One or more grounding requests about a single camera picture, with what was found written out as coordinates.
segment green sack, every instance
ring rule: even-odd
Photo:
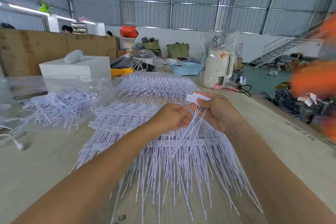
[[[161,50],[159,45],[159,40],[155,39],[153,42],[142,42],[141,43],[146,50]]]
[[[169,59],[189,57],[189,44],[176,42],[175,44],[167,44],[166,47]]]

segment red plastic bag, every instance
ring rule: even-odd
[[[119,32],[122,37],[137,38],[139,32],[136,30],[136,28],[137,28],[136,26],[122,25]]]

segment yellow rope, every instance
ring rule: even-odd
[[[111,76],[118,76],[118,75],[125,75],[125,74],[129,74],[129,73],[133,73],[133,69],[130,68],[111,68]]]

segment blue plastic basket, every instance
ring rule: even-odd
[[[203,67],[201,64],[194,62],[184,62],[183,66],[175,66],[176,63],[169,63],[169,66],[171,73],[177,75],[199,75]]]

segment black cable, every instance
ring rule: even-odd
[[[245,86],[249,86],[250,88],[248,90],[244,89],[243,87],[245,87]],[[235,92],[238,92],[238,93],[243,93],[244,95],[248,96],[249,98],[252,96],[251,93],[250,93],[250,90],[252,89],[252,86],[250,84],[238,85],[238,86],[235,86],[235,87],[237,87],[237,90],[233,90],[233,89],[229,89],[229,88],[222,88],[222,89],[232,90],[232,91],[235,91]]]

